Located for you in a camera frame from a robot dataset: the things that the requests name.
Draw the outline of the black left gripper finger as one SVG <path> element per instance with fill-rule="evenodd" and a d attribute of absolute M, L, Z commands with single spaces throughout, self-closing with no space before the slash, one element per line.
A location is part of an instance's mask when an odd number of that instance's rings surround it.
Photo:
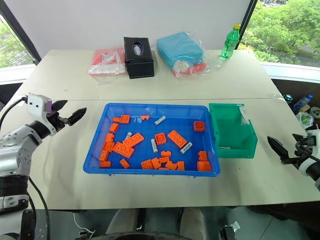
<path fill-rule="evenodd" d="M 66 119 L 65 123 L 68 124 L 69 126 L 74 125 L 85 115 L 86 111 L 87 111 L 86 107 L 76 110 L 70 117 Z"/>
<path fill-rule="evenodd" d="M 65 104 L 67 103 L 67 100 L 58 100 L 55 101 L 52 105 L 51 105 L 51 111 L 52 112 L 58 112 L 59 110 L 61 110 Z"/>

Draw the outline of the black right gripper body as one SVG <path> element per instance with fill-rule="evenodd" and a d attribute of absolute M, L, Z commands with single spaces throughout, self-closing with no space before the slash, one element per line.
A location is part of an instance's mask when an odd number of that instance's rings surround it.
<path fill-rule="evenodd" d="M 296 151 L 295 155 L 296 157 L 289 158 L 288 163 L 294 165 L 296 168 L 299 168 L 299 166 L 305 162 L 306 160 L 309 160 L 312 156 L 312 147 L 313 147 L 313 141 L 312 140 L 301 140 L 298 141 L 295 145 Z"/>

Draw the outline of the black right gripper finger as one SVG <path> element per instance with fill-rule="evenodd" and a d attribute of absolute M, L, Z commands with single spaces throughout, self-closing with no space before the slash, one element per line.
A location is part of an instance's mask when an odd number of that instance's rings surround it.
<path fill-rule="evenodd" d="M 283 165 L 291 163 L 288 151 L 283 147 L 281 142 L 271 136 L 267 136 L 267 141 L 272 150 L 279 156 L 280 161 Z"/>
<path fill-rule="evenodd" d="M 307 144 L 308 137 L 300 134 L 293 133 L 293 138 L 296 140 L 297 144 Z"/>

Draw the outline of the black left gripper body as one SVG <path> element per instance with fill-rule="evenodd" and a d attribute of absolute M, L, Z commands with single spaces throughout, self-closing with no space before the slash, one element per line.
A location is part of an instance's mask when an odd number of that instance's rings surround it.
<path fill-rule="evenodd" d="M 46 118 L 57 132 L 69 124 L 69 120 L 67 118 L 60 117 L 58 111 L 52 111 L 51 113 L 48 113 Z"/>

